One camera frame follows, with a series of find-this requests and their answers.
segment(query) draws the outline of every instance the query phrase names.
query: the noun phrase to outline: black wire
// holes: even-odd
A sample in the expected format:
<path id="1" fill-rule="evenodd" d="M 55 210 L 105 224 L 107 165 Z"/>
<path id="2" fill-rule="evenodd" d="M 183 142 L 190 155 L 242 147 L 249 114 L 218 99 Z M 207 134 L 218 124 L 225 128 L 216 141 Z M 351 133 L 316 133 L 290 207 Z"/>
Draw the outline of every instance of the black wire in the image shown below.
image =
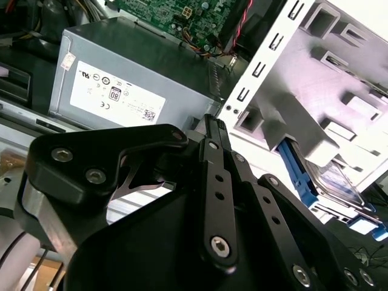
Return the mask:
<path id="1" fill-rule="evenodd" d="M 18 244 L 18 242 L 20 242 L 20 240 L 25 236 L 25 234 L 26 234 L 26 232 L 22 232 L 21 234 L 19 234 L 13 240 L 13 242 L 7 247 L 7 250 L 5 250 L 5 252 L 3 253 L 3 255 L 1 256 L 1 259 L 0 259 L 0 269 L 1 269 L 2 265 L 4 265 L 4 262 L 6 261 L 6 259 L 10 255 L 10 253 L 12 252 L 13 248 Z"/>
<path id="2" fill-rule="evenodd" d="M 55 276 L 54 276 L 54 278 L 52 279 L 50 285 L 48 285 L 49 288 L 50 288 L 50 287 L 52 287 L 52 288 L 55 287 L 55 284 L 58 282 L 58 279 L 59 279 L 59 277 L 61 276 L 61 273 L 62 273 L 64 267 L 65 267 L 65 265 L 64 265 L 63 263 L 59 266 L 59 269 L 58 269 L 58 271 L 56 271 Z"/>
<path id="3" fill-rule="evenodd" d="M 37 273 L 37 271 L 39 270 L 39 268 L 41 267 L 43 261 L 44 261 L 44 258 L 47 256 L 47 253 L 48 253 L 48 249 L 45 249 L 44 250 L 44 253 L 43 255 L 41 256 L 41 258 L 39 259 L 38 263 L 36 264 L 35 268 L 32 270 L 30 276 L 28 276 L 26 282 L 24 283 L 23 287 L 20 289 L 20 291 L 25 291 L 27 288 L 28 288 L 28 285 L 30 285 L 31 283 L 31 280 L 34 278 L 35 274 Z"/>
<path id="4" fill-rule="evenodd" d="M 65 16 L 67 19 L 67 23 L 69 24 L 69 27 L 75 26 L 76 25 L 76 20 L 75 20 L 76 17 L 74 14 L 73 6 L 70 3 L 70 0 L 63 0 L 60 2 L 63 6 L 63 10 L 65 11 Z"/>

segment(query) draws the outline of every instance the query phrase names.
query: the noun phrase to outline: bolt head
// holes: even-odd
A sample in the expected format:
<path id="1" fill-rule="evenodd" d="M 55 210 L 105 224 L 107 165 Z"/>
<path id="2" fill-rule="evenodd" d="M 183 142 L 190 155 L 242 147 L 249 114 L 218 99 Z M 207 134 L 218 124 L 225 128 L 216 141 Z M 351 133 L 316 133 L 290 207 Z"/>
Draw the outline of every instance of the bolt head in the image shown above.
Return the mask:
<path id="1" fill-rule="evenodd" d="M 90 169 L 86 172 L 86 179 L 92 184 L 102 184 L 106 181 L 106 176 L 103 171 L 98 169 Z"/>
<path id="2" fill-rule="evenodd" d="M 209 146 L 212 148 L 212 149 L 215 149 L 215 150 L 217 150 L 218 149 L 218 145 L 217 144 L 215 144 L 214 142 L 212 142 L 212 141 L 210 141 L 209 142 Z"/>
<path id="3" fill-rule="evenodd" d="M 236 154 L 236 159 L 239 161 L 239 162 L 245 162 L 245 159 L 242 155 L 240 154 Z"/>
<path id="4" fill-rule="evenodd" d="M 174 138 L 176 138 L 178 140 L 182 140 L 183 139 L 182 136 L 179 134 L 179 132 L 173 132 L 172 135 L 173 135 Z"/>
<path id="5" fill-rule="evenodd" d="M 357 286 L 358 285 L 358 281 L 356 279 L 356 277 L 353 275 L 353 273 L 351 271 L 349 271 L 348 269 L 345 269 L 344 271 L 345 275 L 346 275 L 346 278 L 354 285 L 354 286 Z"/>
<path id="6" fill-rule="evenodd" d="M 58 162 L 70 162 L 73 154 L 68 149 L 57 148 L 51 152 L 51 157 Z"/>
<path id="7" fill-rule="evenodd" d="M 278 180 L 276 180 L 275 178 L 269 177 L 269 181 L 270 181 L 273 185 L 279 186 L 279 182 L 278 182 Z"/>
<path id="8" fill-rule="evenodd" d="M 371 286 L 374 286 L 375 283 L 373 282 L 373 279 L 369 276 L 367 272 L 365 272 L 363 269 L 360 269 L 360 275 L 364 279 L 366 283 L 368 283 Z"/>
<path id="9" fill-rule="evenodd" d="M 308 274 L 306 273 L 306 271 L 302 267 L 300 267 L 298 265 L 294 265 L 292 267 L 292 272 L 293 272 L 293 275 L 295 276 L 295 278 L 304 287 L 308 288 L 311 286 L 311 280 L 310 280 Z"/>
<path id="10" fill-rule="evenodd" d="M 220 257 L 226 258 L 229 256 L 230 249 L 228 243 L 221 237 L 215 236 L 210 242 L 213 251 Z"/>

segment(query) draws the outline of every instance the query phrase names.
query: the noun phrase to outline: motherboard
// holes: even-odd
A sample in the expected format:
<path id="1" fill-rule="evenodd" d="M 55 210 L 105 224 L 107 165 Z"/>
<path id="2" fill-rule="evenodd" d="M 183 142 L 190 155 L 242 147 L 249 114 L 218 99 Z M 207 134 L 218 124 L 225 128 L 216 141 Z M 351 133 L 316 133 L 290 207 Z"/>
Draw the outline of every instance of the motherboard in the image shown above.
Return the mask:
<path id="1" fill-rule="evenodd" d="M 217 37 L 237 0 L 116 0 L 115 5 L 140 20 L 208 50 Z"/>

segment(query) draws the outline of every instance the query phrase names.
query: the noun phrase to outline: red wire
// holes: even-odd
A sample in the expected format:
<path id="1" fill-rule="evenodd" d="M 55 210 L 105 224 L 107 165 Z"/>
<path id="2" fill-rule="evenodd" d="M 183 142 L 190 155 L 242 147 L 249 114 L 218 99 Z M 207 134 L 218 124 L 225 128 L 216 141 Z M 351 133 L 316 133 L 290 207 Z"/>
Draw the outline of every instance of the red wire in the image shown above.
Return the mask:
<path id="1" fill-rule="evenodd" d="M 242 18 L 238 24 L 236 35 L 235 35 L 235 38 L 233 40 L 233 47 L 235 47 L 237 45 L 237 39 L 240 37 L 241 29 L 242 29 L 244 23 L 247 21 L 248 10 L 251 8 L 252 4 L 253 4 L 253 0 L 249 0 L 249 4 L 248 4 L 247 8 L 245 8 L 244 14 L 242 15 Z"/>
<path id="2" fill-rule="evenodd" d="M 5 13 L 12 12 L 15 7 L 15 0 L 9 0 L 7 7 L 5 8 Z"/>

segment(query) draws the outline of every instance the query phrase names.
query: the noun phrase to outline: barcode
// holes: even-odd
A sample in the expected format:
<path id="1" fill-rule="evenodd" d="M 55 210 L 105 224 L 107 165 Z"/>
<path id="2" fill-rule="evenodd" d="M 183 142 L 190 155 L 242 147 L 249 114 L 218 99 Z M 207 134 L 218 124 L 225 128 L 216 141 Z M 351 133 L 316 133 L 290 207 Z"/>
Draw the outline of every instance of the barcode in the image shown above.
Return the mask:
<path id="1" fill-rule="evenodd" d="M 153 121 L 155 118 L 155 112 L 152 112 L 150 110 L 145 110 L 143 114 L 143 119 L 148 120 L 148 121 Z"/>

